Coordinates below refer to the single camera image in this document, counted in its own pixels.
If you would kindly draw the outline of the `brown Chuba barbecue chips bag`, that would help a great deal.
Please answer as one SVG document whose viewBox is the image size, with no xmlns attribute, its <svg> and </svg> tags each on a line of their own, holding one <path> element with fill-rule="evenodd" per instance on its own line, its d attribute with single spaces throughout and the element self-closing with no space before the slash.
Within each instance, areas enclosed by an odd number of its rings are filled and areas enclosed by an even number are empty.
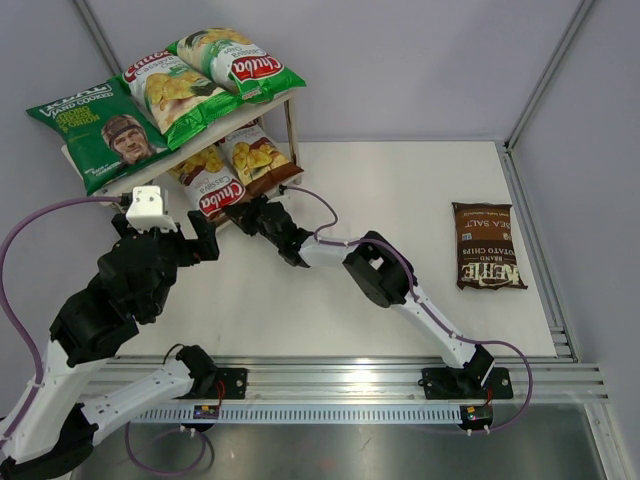
<svg viewBox="0 0 640 480">
<path fill-rule="evenodd" d="M 220 138 L 217 145 L 252 197 L 265 194 L 303 173 L 256 120 Z"/>
</svg>

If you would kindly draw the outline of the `green Chuba chips bag small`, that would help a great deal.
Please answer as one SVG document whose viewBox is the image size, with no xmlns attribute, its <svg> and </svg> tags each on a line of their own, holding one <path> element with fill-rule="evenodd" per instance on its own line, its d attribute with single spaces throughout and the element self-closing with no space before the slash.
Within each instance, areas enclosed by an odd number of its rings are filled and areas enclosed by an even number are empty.
<svg viewBox="0 0 640 480">
<path fill-rule="evenodd" d="M 117 79 L 150 114 L 173 151 L 242 105 L 237 95 L 168 50 L 139 59 Z"/>
</svg>

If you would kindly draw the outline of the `green Chuba chips bag large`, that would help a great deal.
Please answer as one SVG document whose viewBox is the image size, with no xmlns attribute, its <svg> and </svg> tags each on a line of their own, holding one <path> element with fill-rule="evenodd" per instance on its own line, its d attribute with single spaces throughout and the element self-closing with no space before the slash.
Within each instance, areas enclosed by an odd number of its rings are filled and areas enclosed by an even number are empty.
<svg viewBox="0 0 640 480">
<path fill-rule="evenodd" d="M 306 82 L 248 37 L 230 28 L 207 28 L 167 50 L 244 102 L 268 103 Z"/>
</svg>

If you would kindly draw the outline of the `green Real hand cooked bag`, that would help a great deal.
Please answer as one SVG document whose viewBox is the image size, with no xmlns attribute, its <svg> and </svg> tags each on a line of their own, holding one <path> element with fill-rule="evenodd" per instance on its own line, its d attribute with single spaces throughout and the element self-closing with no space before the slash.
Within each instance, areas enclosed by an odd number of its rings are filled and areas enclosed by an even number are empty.
<svg viewBox="0 0 640 480">
<path fill-rule="evenodd" d="M 115 77 L 26 113 L 61 136 L 88 195 L 171 153 Z"/>
</svg>

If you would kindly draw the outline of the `brown Kettle sea salt bag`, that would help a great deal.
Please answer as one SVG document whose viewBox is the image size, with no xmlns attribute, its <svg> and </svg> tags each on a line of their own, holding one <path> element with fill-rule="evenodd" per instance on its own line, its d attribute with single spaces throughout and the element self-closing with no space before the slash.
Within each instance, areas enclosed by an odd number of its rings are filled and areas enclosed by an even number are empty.
<svg viewBox="0 0 640 480">
<path fill-rule="evenodd" d="M 460 290 L 526 290 L 513 244 L 511 204 L 453 202 Z"/>
</svg>

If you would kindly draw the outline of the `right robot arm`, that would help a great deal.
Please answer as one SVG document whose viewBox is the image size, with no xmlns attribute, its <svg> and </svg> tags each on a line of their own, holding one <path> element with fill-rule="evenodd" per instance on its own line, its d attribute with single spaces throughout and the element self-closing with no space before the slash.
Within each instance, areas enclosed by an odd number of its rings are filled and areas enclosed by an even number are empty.
<svg viewBox="0 0 640 480">
<path fill-rule="evenodd" d="M 224 212 L 245 234 L 266 238 L 292 266 L 344 268 L 369 301 L 399 313 L 431 338 L 445 363 L 443 388 L 448 393 L 469 398 L 489 386 L 494 357 L 435 307 L 410 262 L 378 232 L 351 240 L 323 238 L 298 226 L 281 203 L 264 196 Z"/>
</svg>

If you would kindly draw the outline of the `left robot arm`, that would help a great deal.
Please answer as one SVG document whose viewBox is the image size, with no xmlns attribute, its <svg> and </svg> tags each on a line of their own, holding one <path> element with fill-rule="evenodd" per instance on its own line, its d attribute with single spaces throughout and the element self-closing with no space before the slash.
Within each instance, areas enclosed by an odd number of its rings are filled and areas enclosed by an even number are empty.
<svg viewBox="0 0 640 480">
<path fill-rule="evenodd" d="M 72 295 L 50 327 L 41 374 L 24 402 L 1 424 L 4 479 L 54 479 L 83 463 L 95 446 L 137 415 L 174 398 L 203 398 L 215 388 L 217 368 L 198 345 L 118 391 L 80 399 L 93 375 L 162 313 L 181 267 L 219 257 L 216 227 L 197 211 L 196 233 L 175 227 L 139 233 L 122 214 L 112 219 L 120 238 L 97 261 L 97 273 Z"/>
</svg>

